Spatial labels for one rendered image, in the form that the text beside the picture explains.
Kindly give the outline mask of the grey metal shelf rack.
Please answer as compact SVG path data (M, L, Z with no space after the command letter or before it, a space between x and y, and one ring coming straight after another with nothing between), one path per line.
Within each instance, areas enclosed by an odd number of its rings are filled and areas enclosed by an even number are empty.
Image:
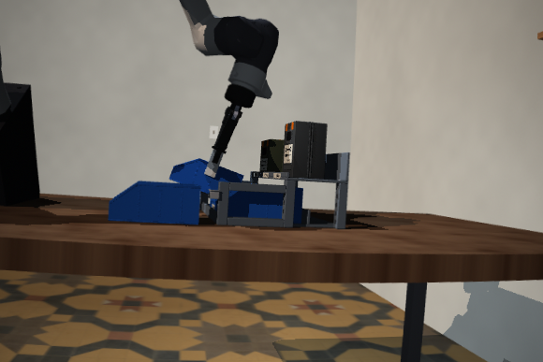
M240 226L266 226L266 227L327 227L345 229L348 174L349 174L350 152L326 154L325 178L304 179L289 178L289 172L261 172L251 171L250 181L242 182L218 182L218 190L209 189L209 194L201 192L200 202L203 202L204 213L207 214L217 225L240 225ZM284 185L258 184L258 178L284 180ZM336 183L334 223L310 217L310 210L302 209L301 224L293 224L295 190L298 181L316 181ZM230 217L228 214L229 191L280 193L283 194L282 219L275 218L252 218L252 217ZM209 198L217 199L217 212L210 204ZM207 207L208 206L208 207Z

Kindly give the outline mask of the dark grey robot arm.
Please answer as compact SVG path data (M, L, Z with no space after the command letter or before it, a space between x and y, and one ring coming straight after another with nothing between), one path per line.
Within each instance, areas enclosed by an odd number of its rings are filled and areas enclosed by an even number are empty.
M264 19L219 18L206 0L179 1L196 49L205 56L232 55L236 60L228 81L270 99L272 91L265 79L278 46L278 29Z

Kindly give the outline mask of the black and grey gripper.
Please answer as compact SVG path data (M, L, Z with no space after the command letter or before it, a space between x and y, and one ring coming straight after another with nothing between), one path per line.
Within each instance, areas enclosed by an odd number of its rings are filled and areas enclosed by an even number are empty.
M216 144L212 146L213 152L204 174L215 177L222 157L224 154L226 154L227 145L231 139L233 131L237 126L239 119L242 117L242 107L248 109L251 108L255 98L256 94L251 90L240 85L229 84L225 93L225 99L231 102L231 105L230 107L227 107L225 111L225 119L223 119L220 129L221 132L219 131L219 137L217 137L217 140L215 141Z

